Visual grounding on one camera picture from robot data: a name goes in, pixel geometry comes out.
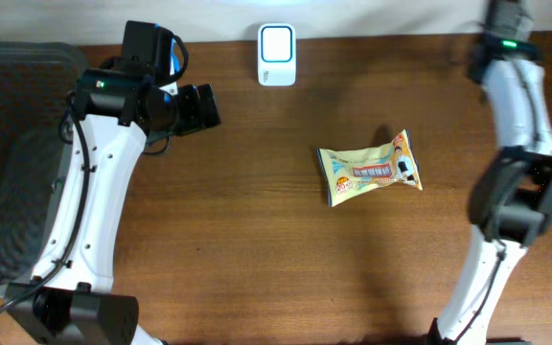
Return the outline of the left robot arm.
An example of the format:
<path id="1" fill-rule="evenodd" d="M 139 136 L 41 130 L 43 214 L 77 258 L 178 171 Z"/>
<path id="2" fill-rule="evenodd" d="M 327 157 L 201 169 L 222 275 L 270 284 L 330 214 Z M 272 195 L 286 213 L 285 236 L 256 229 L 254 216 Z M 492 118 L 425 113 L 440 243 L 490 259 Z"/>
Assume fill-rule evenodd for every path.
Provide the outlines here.
<path id="1" fill-rule="evenodd" d="M 67 115 L 72 150 L 54 226 L 26 284 L 12 283 L 2 312 L 40 344 L 151 344 L 139 303 L 116 295 L 113 256 L 134 168 L 152 144 L 220 124 L 208 84 L 181 85 L 182 39 L 128 21 L 122 53 L 78 79 Z"/>

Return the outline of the yellow wet wipes pack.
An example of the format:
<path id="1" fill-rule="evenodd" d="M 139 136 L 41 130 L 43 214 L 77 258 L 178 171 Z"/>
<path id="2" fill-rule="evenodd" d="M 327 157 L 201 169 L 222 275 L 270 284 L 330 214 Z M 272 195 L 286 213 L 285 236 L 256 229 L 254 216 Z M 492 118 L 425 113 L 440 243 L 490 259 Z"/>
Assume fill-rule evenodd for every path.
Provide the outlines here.
<path id="1" fill-rule="evenodd" d="M 330 207 L 394 183 L 423 189 L 407 129 L 379 147 L 318 149 L 317 156 L 327 182 Z"/>

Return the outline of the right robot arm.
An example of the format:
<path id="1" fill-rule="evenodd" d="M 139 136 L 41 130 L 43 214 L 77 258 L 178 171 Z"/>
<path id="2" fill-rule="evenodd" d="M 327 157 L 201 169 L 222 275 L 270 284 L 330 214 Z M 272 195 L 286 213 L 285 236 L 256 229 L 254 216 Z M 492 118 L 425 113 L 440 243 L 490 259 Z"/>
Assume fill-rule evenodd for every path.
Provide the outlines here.
<path id="1" fill-rule="evenodd" d="M 470 249 L 426 344 L 488 343 L 509 278 L 552 224 L 552 126 L 533 26 L 526 2 L 488 1 L 468 76 L 491 105 L 498 152 L 471 191 Z"/>

